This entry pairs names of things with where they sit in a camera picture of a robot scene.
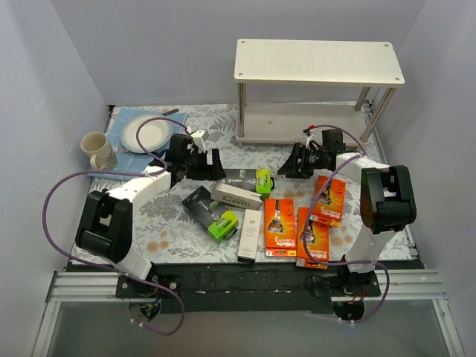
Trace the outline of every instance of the glass panel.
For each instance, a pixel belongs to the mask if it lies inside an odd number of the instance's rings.
[[[449,356],[431,301],[388,301],[355,327],[308,312],[194,312],[170,337],[131,324],[126,303],[62,303],[59,313],[49,356]]]

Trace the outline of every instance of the white plate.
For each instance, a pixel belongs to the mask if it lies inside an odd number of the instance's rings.
[[[135,133],[138,127],[147,119],[155,118],[157,115],[142,115],[128,122],[120,134],[120,142],[126,149],[137,154],[144,151],[135,140]],[[154,120],[144,125],[139,134],[139,140],[149,151],[156,151],[170,140],[172,136],[172,124],[165,120]]]

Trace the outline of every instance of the blue napkin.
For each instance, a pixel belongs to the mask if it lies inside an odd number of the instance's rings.
[[[142,115],[157,115],[160,116],[162,112],[152,112],[150,110],[133,109],[123,107],[120,109],[115,122],[112,124],[112,128],[106,133],[106,137],[109,143],[113,147],[116,147],[119,151],[126,149],[120,142],[120,134],[124,126],[131,120]],[[179,123],[185,123],[187,120],[187,113],[175,113],[168,116],[168,118],[178,121]],[[177,124],[170,123],[172,125],[172,134],[183,132],[183,128]],[[163,147],[156,150],[156,152],[168,149],[170,142],[168,141]],[[152,158],[147,154],[135,154],[133,152],[115,153],[118,157],[118,165],[113,171],[120,173],[141,173],[152,161]],[[128,181],[133,179],[131,176],[111,175],[108,173],[91,173],[88,176],[101,177],[102,179],[111,179],[118,181]]]

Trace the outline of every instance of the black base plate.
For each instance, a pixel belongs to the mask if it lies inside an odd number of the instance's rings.
[[[181,278],[180,275],[154,275],[158,285],[165,286],[173,290],[178,296],[181,293]],[[172,295],[157,292],[161,298],[174,298]],[[129,279],[126,275],[121,275],[118,278],[118,285],[116,286],[115,297],[119,299],[137,299],[155,297],[156,291],[152,286],[147,286],[142,283],[138,283],[135,280]]]
[[[340,289],[335,288],[337,277],[329,276],[327,279],[323,279],[320,276],[312,277],[312,286],[314,287],[314,295],[317,298],[331,298],[335,296],[344,296]],[[364,286],[366,296],[380,296],[380,287],[377,280],[377,276],[373,275],[370,283]]]

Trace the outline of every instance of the shelf top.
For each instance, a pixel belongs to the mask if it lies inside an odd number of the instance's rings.
[[[390,42],[239,39],[235,82],[403,86]]]

